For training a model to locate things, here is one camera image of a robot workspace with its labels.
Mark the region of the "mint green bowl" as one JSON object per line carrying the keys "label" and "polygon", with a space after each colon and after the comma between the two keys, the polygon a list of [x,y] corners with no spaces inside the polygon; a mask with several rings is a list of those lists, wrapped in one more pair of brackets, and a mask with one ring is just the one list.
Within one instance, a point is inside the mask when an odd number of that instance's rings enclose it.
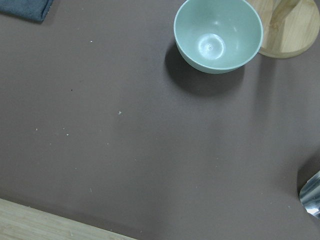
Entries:
{"label": "mint green bowl", "polygon": [[193,68],[224,74],[241,68],[260,50],[264,29],[246,0],[187,0],[173,23],[176,47]]}

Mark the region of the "wooden glass stand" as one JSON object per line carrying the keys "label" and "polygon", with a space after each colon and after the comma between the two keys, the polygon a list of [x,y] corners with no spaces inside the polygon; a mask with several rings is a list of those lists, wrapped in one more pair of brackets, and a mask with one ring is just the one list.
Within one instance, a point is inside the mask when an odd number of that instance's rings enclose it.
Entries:
{"label": "wooden glass stand", "polygon": [[249,0],[263,26],[259,53],[276,59],[307,51],[320,32],[320,11],[314,0]]}

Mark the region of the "grey folded cloth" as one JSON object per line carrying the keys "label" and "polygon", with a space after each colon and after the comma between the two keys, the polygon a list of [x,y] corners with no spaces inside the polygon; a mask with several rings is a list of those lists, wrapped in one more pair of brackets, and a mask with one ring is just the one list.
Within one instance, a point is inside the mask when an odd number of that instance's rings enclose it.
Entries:
{"label": "grey folded cloth", "polygon": [[0,12],[42,23],[52,3],[53,0],[0,0]]}

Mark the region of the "steel ice scoop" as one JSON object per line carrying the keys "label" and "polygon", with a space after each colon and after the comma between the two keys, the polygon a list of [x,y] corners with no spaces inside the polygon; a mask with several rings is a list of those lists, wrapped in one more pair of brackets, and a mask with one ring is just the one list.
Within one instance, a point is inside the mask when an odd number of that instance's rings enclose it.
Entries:
{"label": "steel ice scoop", "polygon": [[299,199],[306,212],[320,219],[320,172],[313,175],[301,188]]}

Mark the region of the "bamboo cutting board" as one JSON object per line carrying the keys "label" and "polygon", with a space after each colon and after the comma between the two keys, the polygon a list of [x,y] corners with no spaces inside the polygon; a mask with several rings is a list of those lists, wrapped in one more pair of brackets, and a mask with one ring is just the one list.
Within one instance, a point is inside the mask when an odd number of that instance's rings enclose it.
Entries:
{"label": "bamboo cutting board", "polygon": [[2,240],[130,240],[112,231],[0,200]]}

